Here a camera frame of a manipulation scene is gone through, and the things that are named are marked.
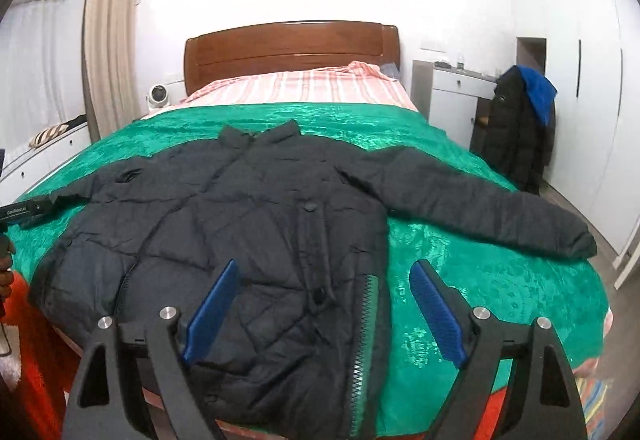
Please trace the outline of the person's left hand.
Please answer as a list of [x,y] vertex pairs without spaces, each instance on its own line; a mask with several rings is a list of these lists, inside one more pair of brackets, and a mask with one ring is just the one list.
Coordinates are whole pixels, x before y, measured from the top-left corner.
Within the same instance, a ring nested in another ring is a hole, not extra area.
[[11,296],[14,274],[12,271],[13,255],[15,246],[12,241],[6,242],[6,250],[1,255],[0,260],[0,296],[5,301]]

